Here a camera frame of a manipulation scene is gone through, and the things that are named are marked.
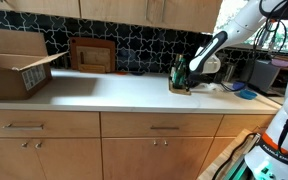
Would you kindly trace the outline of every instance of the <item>box flap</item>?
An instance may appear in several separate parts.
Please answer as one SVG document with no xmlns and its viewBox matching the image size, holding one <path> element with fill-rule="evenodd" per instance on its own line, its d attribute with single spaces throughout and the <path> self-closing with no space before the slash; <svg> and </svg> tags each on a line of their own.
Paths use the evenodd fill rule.
<svg viewBox="0 0 288 180">
<path fill-rule="evenodd" d="M 4 69 L 20 69 L 28 66 L 45 56 L 27 56 L 27 55 L 13 55 L 0 54 L 0 68 Z"/>
<path fill-rule="evenodd" d="M 66 54 L 67 52 L 63 52 L 63 53 L 59 53 L 59 54 L 54 54 L 52 56 L 47 56 L 39 61 L 36 61 L 28 66 L 25 66 L 23 68 L 21 68 L 20 70 L 23 70 L 23 69 L 27 69 L 29 67 L 33 67 L 33 66 L 36 66 L 36 65 L 40 65 L 40 64 L 44 64 L 44 63 L 48 63 L 48 62 L 51 62 L 53 61 L 54 59 L 60 57 L 60 56 L 63 56 L 64 54 Z"/>
<path fill-rule="evenodd" d="M 47 56 L 43 34 L 0 29 L 0 54 Z"/>
</svg>

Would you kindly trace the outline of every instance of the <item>wooden upper cabinet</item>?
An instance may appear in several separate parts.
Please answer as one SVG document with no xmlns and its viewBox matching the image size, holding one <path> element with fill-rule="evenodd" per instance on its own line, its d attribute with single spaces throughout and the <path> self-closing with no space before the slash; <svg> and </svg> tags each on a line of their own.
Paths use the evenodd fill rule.
<svg viewBox="0 0 288 180">
<path fill-rule="evenodd" d="M 159 26 L 213 33 L 222 0 L 162 0 Z"/>
<path fill-rule="evenodd" d="M 149 0 L 80 0 L 81 16 L 117 23 L 146 25 Z"/>
<path fill-rule="evenodd" d="M 80 0 L 84 19 L 194 32 L 213 32 L 221 3 L 222 0 Z"/>
<path fill-rule="evenodd" d="M 0 9 L 55 16 L 80 17 L 78 0 L 0 0 Z"/>
</svg>

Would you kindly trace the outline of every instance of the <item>black and white tile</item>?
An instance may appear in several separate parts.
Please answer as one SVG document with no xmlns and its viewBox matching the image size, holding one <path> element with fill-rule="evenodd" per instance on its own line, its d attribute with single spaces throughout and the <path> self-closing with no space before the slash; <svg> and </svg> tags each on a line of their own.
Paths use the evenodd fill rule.
<svg viewBox="0 0 288 180">
<path fill-rule="evenodd" d="M 118 71 L 169 73 L 176 54 L 191 58 L 210 35 L 0 10 L 0 28 L 44 33 L 49 54 L 70 51 L 69 37 L 91 37 L 116 43 Z M 68 62 L 54 61 L 56 67 Z"/>
</svg>

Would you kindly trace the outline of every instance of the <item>drawer handle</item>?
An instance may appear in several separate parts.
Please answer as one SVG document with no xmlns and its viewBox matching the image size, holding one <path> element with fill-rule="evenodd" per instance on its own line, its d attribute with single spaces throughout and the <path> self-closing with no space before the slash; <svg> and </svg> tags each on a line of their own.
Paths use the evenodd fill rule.
<svg viewBox="0 0 288 180">
<path fill-rule="evenodd" d="M 153 130 L 160 130 L 160 129 L 162 129 L 162 130 L 179 130 L 180 128 L 179 127 L 177 127 L 177 126 L 174 126 L 174 127 L 163 127 L 163 126 L 160 126 L 160 127 L 155 127 L 155 126 L 151 126 L 151 129 L 153 129 Z"/>
<path fill-rule="evenodd" d="M 148 9 L 148 0 L 146 0 L 146 5 L 145 5 L 145 20 L 147 21 L 147 9 Z"/>
<path fill-rule="evenodd" d="M 162 15 L 161 15 L 161 22 L 164 21 L 164 9 L 165 9 L 165 1 L 166 0 L 163 0 L 163 5 L 162 5 Z"/>
<path fill-rule="evenodd" d="M 13 126 L 13 124 L 8 124 L 7 126 L 3 126 L 3 129 L 6 130 L 23 130 L 23 131 L 40 131 L 43 130 L 43 124 L 39 126 Z"/>
</svg>

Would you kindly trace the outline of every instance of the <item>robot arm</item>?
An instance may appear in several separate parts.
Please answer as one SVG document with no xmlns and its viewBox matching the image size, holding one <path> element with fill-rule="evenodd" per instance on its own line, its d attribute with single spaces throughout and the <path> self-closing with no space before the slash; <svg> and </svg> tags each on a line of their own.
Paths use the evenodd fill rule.
<svg viewBox="0 0 288 180">
<path fill-rule="evenodd" d="M 205 48 L 198 49 L 189 64 L 190 71 L 197 74 L 217 72 L 221 65 L 214 53 L 245 41 L 268 18 L 288 19 L 288 0 L 250 0 L 224 31 L 215 35 Z M 288 119 L 288 86 L 285 99 L 261 140 L 245 156 L 256 179 L 288 179 L 288 134 L 281 151 L 278 148 L 279 137 Z"/>
<path fill-rule="evenodd" d="M 197 74 L 216 73 L 221 64 L 214 54 L 219 49 L 247 40 L 266 21 L 266 17 L 262 13 L 270 15 L 268 12 L 271 12 L 277 5 L 281 7 L 278 9 L 281 11 L 286 4 L 287 1 L 285 0 L 266 0 L 263 2 L 250 0 L 235 19 L 226 26 L 224 31 L 215 35 L 204 49 L 200 48 L 197 50 L 195 57 L 189 64 L 190 71 Z"/>
</svg>

